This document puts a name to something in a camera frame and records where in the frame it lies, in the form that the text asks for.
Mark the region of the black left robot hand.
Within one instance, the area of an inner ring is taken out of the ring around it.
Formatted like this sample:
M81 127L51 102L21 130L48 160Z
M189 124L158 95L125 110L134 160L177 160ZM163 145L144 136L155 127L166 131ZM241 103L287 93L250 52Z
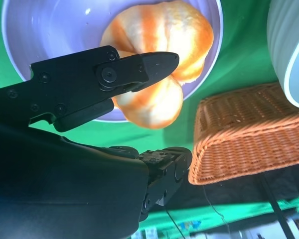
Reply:
M32 78L0 88L0 239L125 239L179 189L184 147L138 153L61 134L113 110L112 97L170 75L179 56L121 58L103 46L31 64Z

